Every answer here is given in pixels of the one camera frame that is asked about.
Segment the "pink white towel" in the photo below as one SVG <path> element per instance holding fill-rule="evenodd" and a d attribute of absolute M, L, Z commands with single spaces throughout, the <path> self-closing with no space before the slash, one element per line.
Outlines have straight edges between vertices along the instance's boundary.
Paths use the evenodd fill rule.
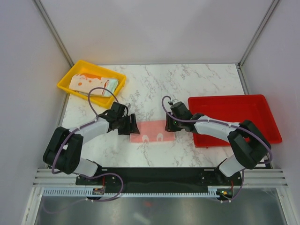
<path fill-rule="evenodd" d="M 165 131 L 165 120 L 140 121 L 137 123 L 139 134 L 131 134 L 131 143 L 170 142 L 175 140 L 174 132 Z"/>

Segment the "light blue white towel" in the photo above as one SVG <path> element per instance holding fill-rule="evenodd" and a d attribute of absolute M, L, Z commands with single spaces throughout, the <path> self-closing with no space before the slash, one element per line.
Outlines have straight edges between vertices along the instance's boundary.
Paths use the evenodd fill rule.
<path fill-rule="evenodd" d="M 78 92 L 85 93 L 88 95 L 91 89 L 101 87 L 100 89 L 96 89 L 92 91 L 91 96 L 101 96 L 101 97 L 110 97 L 111 93 L 114 93 L 115 89 L 118 86 L 119 81 L 117 79 L 112 78 L 104 78 L 101 79 L 88 79 L 83 80 L 80 86 L 78 87 Z"/>

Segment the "orange patterned towel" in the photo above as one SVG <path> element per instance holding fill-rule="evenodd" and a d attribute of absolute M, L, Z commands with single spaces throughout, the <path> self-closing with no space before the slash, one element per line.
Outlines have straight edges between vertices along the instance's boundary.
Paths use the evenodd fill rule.
<path fill-rule="evenodd" d="M 107 88 L 111 81 L 108 78 L 92 74 L 76 74 L 72 77 L 69 89 L 88 94 L 96 87 Z"/>

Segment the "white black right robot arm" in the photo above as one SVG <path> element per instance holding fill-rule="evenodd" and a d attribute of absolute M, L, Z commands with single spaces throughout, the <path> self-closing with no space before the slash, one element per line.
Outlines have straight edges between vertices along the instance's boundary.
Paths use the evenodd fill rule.
<path fill-rule="evenodd" d="M 225 185 L 242 170 L 254 169 L 266 155 L 272 159 L 271 145 L 256 125 L 245 120 L 242 123 L 210 118 L 204 114 L 192 114 L 181 101 L 170 100 L 171 130 L 182 130 L 198 135 L 208 135 L 230 144 L 233 155 L 221 162 L 214 173 L 216 183 Z"/>

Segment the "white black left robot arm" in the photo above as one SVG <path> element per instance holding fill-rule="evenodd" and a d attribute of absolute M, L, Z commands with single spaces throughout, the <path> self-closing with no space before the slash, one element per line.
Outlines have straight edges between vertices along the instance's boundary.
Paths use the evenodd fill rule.
<path fill-rule="evenodd" d="M 99 165 L 81 157 L 83 145 L 92 139 L 117 130 L 119 135 L 139 134 L 136 116 L 130 114 L 127 105 L 114 102 L 110 109 L 90 122 L 75 128 L 55 129 L 43 155 L 43 161 L 52 167 L 52 173 L 80 174 L 97 185 L 103 174 Z"/>

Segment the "red plastic tray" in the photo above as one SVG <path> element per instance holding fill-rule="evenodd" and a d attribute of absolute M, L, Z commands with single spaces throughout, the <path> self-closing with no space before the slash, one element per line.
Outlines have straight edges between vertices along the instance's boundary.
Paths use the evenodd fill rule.
<path fill-rule="evenodd" d="M 227 122 L 252 121 L 270 144 L 279 144 L 282 137 L 264 95 L 229 95 L 189 97 L 192 114 L 201 113 Z"/>

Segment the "yellow plastic tray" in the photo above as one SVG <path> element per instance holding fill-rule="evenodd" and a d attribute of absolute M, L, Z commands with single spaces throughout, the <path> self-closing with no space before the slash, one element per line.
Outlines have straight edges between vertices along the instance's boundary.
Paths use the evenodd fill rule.
<path fill-rule="evenodd" d="M 78 91 L 69 89 L 71 79 L 76 74 L 92 74 L 105 78 L 117 79 L 119 81 L 117 88 L 110 97 L 101 97 L 90 95 L 90 102 L 97 104 L 98 106 L 109 109 L 115 100 L 115 97 L 118 95 L 120 90 L 124 87 L 126 76 L 109 69 L 97 66 L 95 64 L 79 60 L 75 65 L 66 73 L 66 75 L 58 82 L 57 87 L 64 90 L 67 93 L 73 94 L 85 100 L 88 99 L 88 95 Z"/>

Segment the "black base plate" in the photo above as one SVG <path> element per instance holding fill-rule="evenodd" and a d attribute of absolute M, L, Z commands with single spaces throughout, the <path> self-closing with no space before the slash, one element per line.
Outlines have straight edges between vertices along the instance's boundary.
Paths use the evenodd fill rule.
<path fill-rule="evenodd" d="M 240 172 L 231 177 L 214 167 L 99 167 L 96 175 L 87 179 L 79 176 L 76 185 L 105 186 L 109 193 L 185 193 L 204 192 L 209 186 L 239 186 Z"/>

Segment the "aluminium frame post left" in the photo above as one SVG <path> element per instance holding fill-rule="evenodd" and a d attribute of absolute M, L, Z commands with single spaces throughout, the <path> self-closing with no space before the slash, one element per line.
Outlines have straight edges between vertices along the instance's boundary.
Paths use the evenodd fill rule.
<path fill-rule="evenodd" d="M 44 7 L 41 0 L 33 0 L 32 1 L 35 7 L 37 8 L 42 20 L 44 21 L 45 25 L 47 26 L 51 36 L 54 38 L 55 43 L 57 44 L 60 52 L 62 53 L 64 59 L 66 60 L 67 64 L 72 67 L 74 65 L 74 62 L 68 53 L 62 39 L 59 36 L 59 33 L 57 29 L 55 28 L 49 14 L 46 11 L 46 8 Z"/>

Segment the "aluminium frame post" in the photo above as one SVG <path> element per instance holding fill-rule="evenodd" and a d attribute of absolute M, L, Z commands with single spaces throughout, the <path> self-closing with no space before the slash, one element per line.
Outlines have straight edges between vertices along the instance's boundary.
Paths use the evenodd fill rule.
<path fill-rule="evenodd" d="M 49 14 L 46 11 L 46 8 L 44 7 L 41 0 L 33 0 L 32 1 L 35 7 L 37 8 L 42 20 L 44 21 L 45 25 L 47 26 L 51 36 L 54 38 L 55 43 L 57 44 L 60 52 L 62 53 L 64 59 L 66 60 L 67 64 L 72 67 L 74 65 L 74 62 L 68 53 L 62 39 L 59 36 L 59 33 L 57 29 L 55 28 Z"/>
<path fill-rule="evenodd" d="M 273 13 L 277 9 L 278 5 L 280 4 L 281 0 L 272 0 L 271 4 L 269 5 L 267 11 L 265 12 L 258 28 L 256 29 L 253 37 L 250 40 L 245 52 L 243 53 L 240 61 L 237 63 L 237 68 L 241 70 L 242 66 L 245 64 L 249 54 L 251 53 L 252 49 L 254 48 L 256 42 L 258 41 L 259 37 L 261 36 L 263 30 L 267 26 L 269 20 L 271 19 Z"/>

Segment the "aluminium frame post right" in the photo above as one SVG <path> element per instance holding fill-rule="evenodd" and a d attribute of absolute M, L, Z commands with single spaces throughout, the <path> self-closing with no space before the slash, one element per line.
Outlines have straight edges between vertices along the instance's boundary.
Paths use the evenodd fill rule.
<path fill-rule="evenodd" d="M 256 29 L 253 37 L 250 40 L 245 52 L 243 53 L 240 61 L 237 63 L 237 68 L 241 70 L 242 66 L 245 64 L 249 54 L 251 53 L 252 49 L 254 48 L 256 42 L 258 41 L 259 37 L 261 36 L 263 30 L 267 26 L 269 20 L 271 19 L 273 13 L 277 9 L 278 5 L 280 4 L 281 0 L 272 0 L 271 4 L 269 5 L 267 11 L 265 12 L 258 28 Z"/>

